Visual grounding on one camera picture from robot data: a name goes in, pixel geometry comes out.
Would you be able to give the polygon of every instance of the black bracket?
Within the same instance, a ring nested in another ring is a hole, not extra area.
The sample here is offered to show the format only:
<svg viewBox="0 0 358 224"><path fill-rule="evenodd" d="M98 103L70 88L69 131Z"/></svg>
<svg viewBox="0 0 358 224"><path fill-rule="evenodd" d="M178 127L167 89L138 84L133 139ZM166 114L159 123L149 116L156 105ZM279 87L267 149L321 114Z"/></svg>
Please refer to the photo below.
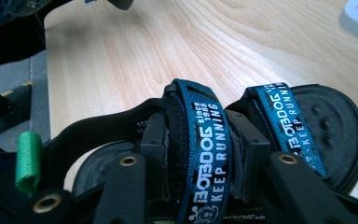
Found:
<svg viewBox="0 0 358 224"><path fill-rule="evenodd" d="M264 176L261 186L270 223L358 223L358 216L298 156L272 153Z"/></svg>
<svg viewBox="0 0 358 224"><path fill-rule="evenodd" d="M18 88L0 94L0 133L31 117L32 86L25 83Z"/></svg>
<svg viewBox="0 0 358 224"><path fill-rule="evenodd" d="M147 163L148 200L165 201L169 198L167 186L168 129L164 111L150 116L142 138L140 152Z"/></svg>
<svg viewBox="0 0 358 224"><path fill-rule="evenodd" d="M267 164L270 142L243 114L225 110L233 132L234 179L232 194L245 202L260 198L260 166Z"/></svg>
<svg viewBox="0 0 358 224"><path fill-rule="evenodd" d="M115 158L93 223L145 223L146 208L145 158L135 153Z"/></svg>

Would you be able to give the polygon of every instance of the light wood surface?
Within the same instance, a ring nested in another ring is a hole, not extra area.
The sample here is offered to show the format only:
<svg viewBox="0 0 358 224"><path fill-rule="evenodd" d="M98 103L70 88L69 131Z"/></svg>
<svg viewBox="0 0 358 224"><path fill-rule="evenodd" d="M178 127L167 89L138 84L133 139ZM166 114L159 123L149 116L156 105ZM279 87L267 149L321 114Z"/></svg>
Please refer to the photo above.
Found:
<svg viewBox="0 0 358 224"><path fill-rule="evenodd" d="M51 136L84 118L160 97L175 77L213 89L223 106L249 86L319 83L358 105L358 37L344 0L73 1L45 19ZM352 195L358 195L358 185Z"/></svg>

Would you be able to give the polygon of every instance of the velcro strap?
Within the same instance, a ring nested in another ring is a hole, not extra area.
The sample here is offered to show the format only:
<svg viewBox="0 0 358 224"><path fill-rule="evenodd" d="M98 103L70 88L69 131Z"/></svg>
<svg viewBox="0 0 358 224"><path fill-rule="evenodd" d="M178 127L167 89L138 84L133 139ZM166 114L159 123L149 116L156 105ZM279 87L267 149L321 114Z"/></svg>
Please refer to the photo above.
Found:
<svg viewBox="0 0 358 224"><path fill-rule="evenodd" d="M223 107L211 89L175 79L186 112L189 151L177 223L220 223L231 185L231 137Z"/></svg>
<svg viewBox="0 0 358 224"><path fill-rule="evenodd" d="M245 96L255 104L275 147L302 157L312 170L327 176L310 129L285 83L250 87Z"/></svg>

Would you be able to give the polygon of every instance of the green cable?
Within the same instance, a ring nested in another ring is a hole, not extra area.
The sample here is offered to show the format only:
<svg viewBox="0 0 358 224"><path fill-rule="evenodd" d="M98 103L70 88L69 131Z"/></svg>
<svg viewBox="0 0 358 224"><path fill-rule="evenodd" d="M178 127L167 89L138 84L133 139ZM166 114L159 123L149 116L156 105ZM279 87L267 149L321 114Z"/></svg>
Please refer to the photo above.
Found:
<svg viewBox="0 0 358 224"><path fill-rule="evenodd" d="M38 133L25 132L19 136L16 164L16 188L35 194L41 176L42 140Z"/></svg>

